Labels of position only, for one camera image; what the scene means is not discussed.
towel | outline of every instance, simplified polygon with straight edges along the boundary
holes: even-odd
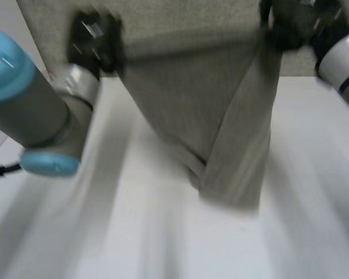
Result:
[[[261,28],[157,35],[124,46],[123,84],[202,197],[258,208],[281,54]]]

black cable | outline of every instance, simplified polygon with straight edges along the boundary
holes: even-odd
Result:
[[[6,173],[13,173],[13,172],[19,171],[21,169],[22,168],[18,163],[7,166],[7,167],[0,166],[0,177],[3,177]]]

robotic arm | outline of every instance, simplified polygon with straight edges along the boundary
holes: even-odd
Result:
[[[20,163],[0,167],[67,177],[76,173],[98,96],[100,69],[121,65],[121,22],[109,13],[74,16],[68,64],[50,84],[26,53],[0,32],[0,130],[24,146]]]
[[[349,104],[349,24],[338,0],[262,0],[260,13],[268,40],[280,51],[309,45],[317,58],[317,75]]]

white surface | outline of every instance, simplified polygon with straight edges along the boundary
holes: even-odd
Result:
[[[45,72],[45,66],[23,19],[16,0],[0,0],[0,30],[11,36],[23,49],[30,54],[36,66]],[[0,132],[0,144],[6,135]]]
[[[0,278],[349,278],[349,110],[281,78],[259,216],[198,199],[118,80],[72,180],[0,180]],[[17,158],[7,140],[0,163]]]

light blue joint cap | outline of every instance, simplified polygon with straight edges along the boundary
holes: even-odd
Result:
[[[31,84],[35,65],[13,39],[0,32],[0,102],[8,101]]]
[[[77,173],[80,160],[73,156],[25,151],[20,158],[22,169],[50,177],[70,177]]]

